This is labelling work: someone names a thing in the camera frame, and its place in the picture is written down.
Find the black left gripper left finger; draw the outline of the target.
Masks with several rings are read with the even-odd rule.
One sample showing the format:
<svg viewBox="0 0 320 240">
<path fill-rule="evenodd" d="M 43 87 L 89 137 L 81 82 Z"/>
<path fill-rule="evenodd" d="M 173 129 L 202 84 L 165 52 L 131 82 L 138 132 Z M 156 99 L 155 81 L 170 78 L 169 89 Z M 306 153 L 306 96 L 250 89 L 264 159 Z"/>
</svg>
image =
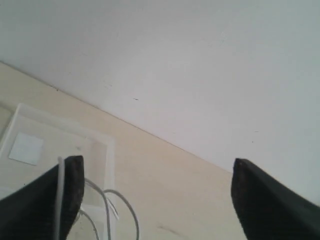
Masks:
<svg viewBox="0 0 320 240">
<path fill-rule="evenodd" d="M 64 160 L 64 188 L 60 216 L 61 240 L 65 240 L 84 196 L 84 158 Z M 56 165 L 40 177 L 0 201 L 0 238 L 2 240 L 52 240 L 58 170 Z"/>
</svg>

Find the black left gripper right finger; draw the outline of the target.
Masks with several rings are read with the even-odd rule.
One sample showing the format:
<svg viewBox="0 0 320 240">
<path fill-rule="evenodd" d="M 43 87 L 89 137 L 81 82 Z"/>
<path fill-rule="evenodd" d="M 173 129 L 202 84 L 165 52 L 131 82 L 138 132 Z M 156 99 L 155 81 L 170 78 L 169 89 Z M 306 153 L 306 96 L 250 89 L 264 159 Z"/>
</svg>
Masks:
<svg viewBox="0 0 320 240">
<path fill-rule="evenodd" d="M 318 240 L 320 208 L 251 161 L 233 164 L 230 195 L 248 240 Z"/>
</svg>

